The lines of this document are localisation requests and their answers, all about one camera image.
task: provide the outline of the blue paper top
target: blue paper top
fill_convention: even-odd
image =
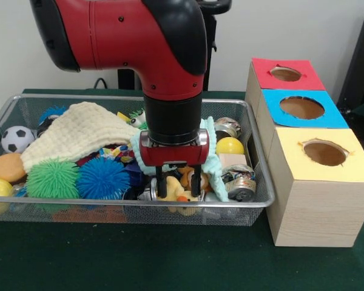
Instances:
[[[289,127],[317,127],[328,129],[348,128],[344,118],[326,91],[265,89],[263,90],[263,96],[266,100],[271,117],[276,124]],[[324,114],[316,119],[301,119],[283,111],[280,107],[280,102],[288,97],[295,96],[317,101],[324,108]]]

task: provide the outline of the towel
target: towel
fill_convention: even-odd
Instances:
[[[208,119],[201,119],[200,124],[201,129],[206,129],[209,134],[209,154],[207,156],[206,162],[202,165],[202,171],[204,173],[210,174],[211,178],[209,180],[215,194],[218,199],[223,202],[228,202],[228,193],[225,189],[225,184],[221,178],[222,176],[222,165],[219,157],[216,155],[216,132],[214,129],[214,120],[213,117],[208,117]],[[132,145],[133,152],[135,153],[136,160],[139,164],[140,169],[145,175],[154,176],[155,175],[155,167],[148,167],[144,165],[143,160],[140,156],[139,150],[139,138],[140,132],[134,135],[130,142]],[[168,165],[163,166],[162,171],[168,172],[173,170]]]
[[[76,162],[109,144],[128,144],[139,130],[91,102],[73,104],[21,155],[23,168],[48,159]]]

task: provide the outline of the black cable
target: black cable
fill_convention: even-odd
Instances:
[[[95,85],[93,86],[93,89],[97,89],[98,83],[100,83],[100,81],[103,83],[104,88],[108,89],[107,82],[105,82],[104,78],[98,78]]]

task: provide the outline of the white wall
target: white wall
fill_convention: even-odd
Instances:
[[[309,59],[337,100],[364,20],[364,0],[234,0],[217,17],[211,90],[245,90],[252,57]]]
[[[336,99],[363,17],[364,0],[234,0],[217,17],[210,89],[244,91],[253,56],[310,59]],[[84,89],[99,76],[117,87],[116,71],[60,71],[43,47],[29,1],[0,0],[0,106],[24,88]]]

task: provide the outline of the soccer ball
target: soccer ball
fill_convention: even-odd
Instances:
[[[6,153],[22,153],[34,140],[35,137],[30,129],[13,126],[3,133],[1,146]]]

